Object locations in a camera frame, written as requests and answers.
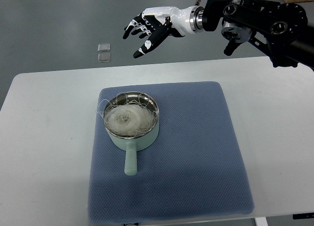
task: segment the gray floor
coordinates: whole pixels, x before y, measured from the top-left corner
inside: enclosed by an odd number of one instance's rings
[[[229,58],[223,54],[227,40],[218,28],[184,38],[169,37],[154,52],[133,59],[144,41],[137,37],[123,40],[122,35],[134,16],[149,7],[186,8],[194,3],[195,0],[0,0],[0,108],[12,79],[20,73]],[[309,22],[314,23],[314,2],[301,5]],[[111,44],[110,62],[97,63],[99,43]],[[263,54],[248,43],[232,55],[253,56]],[[313,220],[293,221],[292,216],[267,220],[270,226],[314,225]],[[202,225],[255,224],[248,219]]]

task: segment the white robotic hand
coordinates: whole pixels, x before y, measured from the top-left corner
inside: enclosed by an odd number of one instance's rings
[[[191,6],[186,9],[177,7],[155,7],[147,8],[136,16],[125,28],[123,39],[129,34],[139,35],[139,38],[149,36],[145,43],[133,55],[134,58],[143,56],[159,46],[169,35],[183,37],[187,33],[195,34],[202,32],[199,27],[198,17],[203,7]]]

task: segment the mint green pot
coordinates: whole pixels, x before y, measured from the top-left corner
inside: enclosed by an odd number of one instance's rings
[[[104,117],[111,107],[114,105],[124,105],[129,101],[138,101],[146,104],[147,108],[154,112],[157,116],[153,126],[144,134],[140,134],[134,137],[120,136],[113,133],[105,125],[106,130],[113,141],[113,143],[120,149],[126,151],[126,160],[124,165],[124,173],[128,176],[133,176],[137,173],[137,151],[141,151],[149,147],[157,138],[159,133],[159,109],[152,97],[141,92],[125,92],[118,94],[111,99],[104,109]]]

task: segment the pot handle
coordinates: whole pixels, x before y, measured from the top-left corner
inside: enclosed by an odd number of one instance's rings
[[[133,176],[137,172],[136,142],[127,142],[124,173]]]

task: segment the textured fabric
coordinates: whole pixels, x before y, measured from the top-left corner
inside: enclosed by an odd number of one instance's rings
[[[137,152],[138,172],[124,174],[125,151],[96,128],[90,174],[90,223],[130,223],[249,214],[254,208],[228,107],[217,82],[103,89],[99,103],[139,91],[159,106],[159,135]],[[102,102],[98,111],[103,111]]]

